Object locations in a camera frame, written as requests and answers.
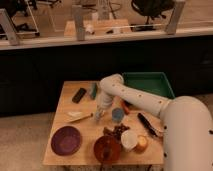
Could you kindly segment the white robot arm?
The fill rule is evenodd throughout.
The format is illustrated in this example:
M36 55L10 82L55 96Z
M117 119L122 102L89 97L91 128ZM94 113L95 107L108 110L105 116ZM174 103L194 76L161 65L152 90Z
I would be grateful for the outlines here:
M163 123L164 171L213 171L213 117L197 98L168 99L124 85L120 74L99 82L97 117L118 96Z

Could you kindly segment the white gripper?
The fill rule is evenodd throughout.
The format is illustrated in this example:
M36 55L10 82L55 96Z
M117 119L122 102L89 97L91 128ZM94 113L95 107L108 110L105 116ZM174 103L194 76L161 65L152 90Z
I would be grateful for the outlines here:
M95 120L98 121L100 120L101 117L103 117L105 115L105 110L101 109L108 109L112 106L113 103L113 97L111 95L108 95L105 92L101 92L98 96L98 100L97 100L97 106L100 109L97 109L95 112Z

